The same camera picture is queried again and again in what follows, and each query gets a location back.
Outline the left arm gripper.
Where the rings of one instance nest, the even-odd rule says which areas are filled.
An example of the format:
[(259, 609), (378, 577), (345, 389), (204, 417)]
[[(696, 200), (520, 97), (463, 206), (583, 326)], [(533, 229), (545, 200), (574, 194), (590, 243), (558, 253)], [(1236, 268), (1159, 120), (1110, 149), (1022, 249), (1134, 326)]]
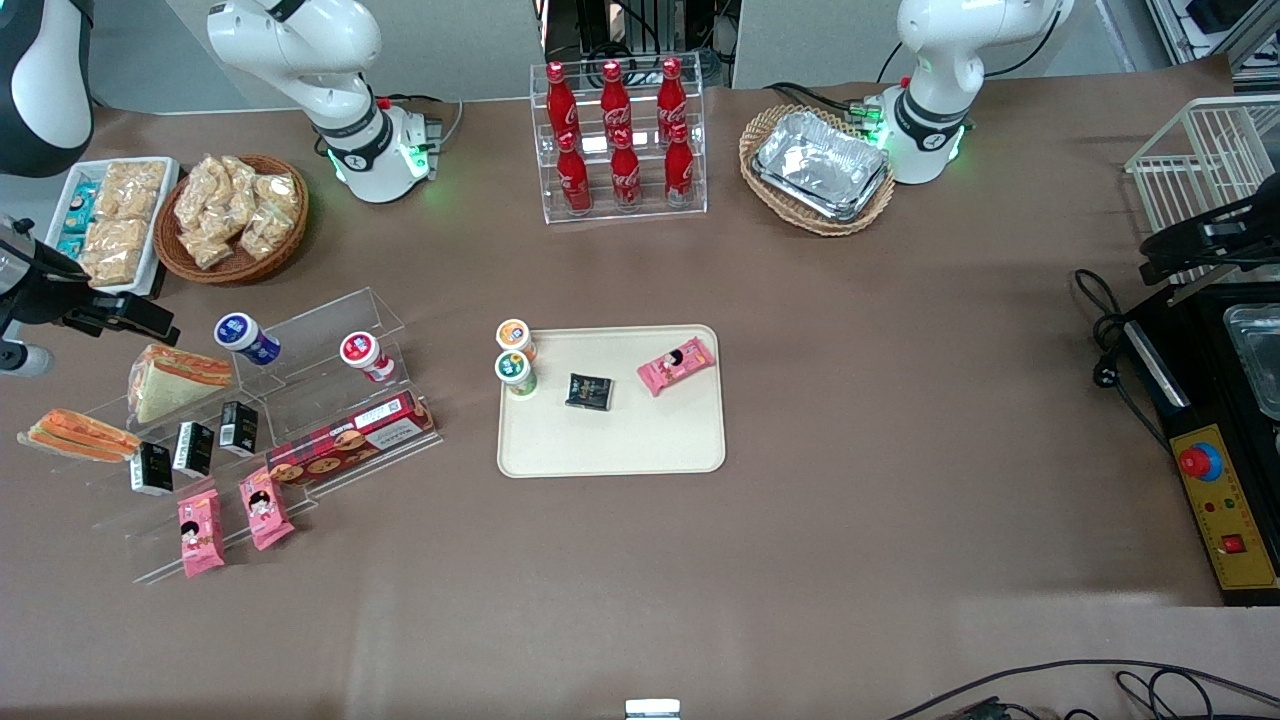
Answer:
[(1199, 228), (1165, 228), (1144, 240), (1140, 278), (1144, 284), (1156, 286), (1207, 261), (1245, 269), (1277, 264), (1277, 237), (1279, 201), (1253, 199), (1233, 217), (1206, 222)]

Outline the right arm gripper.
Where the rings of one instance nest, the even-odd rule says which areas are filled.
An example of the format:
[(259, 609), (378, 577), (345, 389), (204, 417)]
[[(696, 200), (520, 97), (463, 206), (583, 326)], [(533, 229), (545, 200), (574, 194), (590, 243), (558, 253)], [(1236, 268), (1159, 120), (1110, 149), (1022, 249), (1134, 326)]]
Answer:
[(177, 346), (174, 314), (136, 293), (90, 290), (90, 277), (73, 260), (35, 240), (29, 220), (4, 220), (1, 324), (63, 325), (91, 337), (131, 332)]

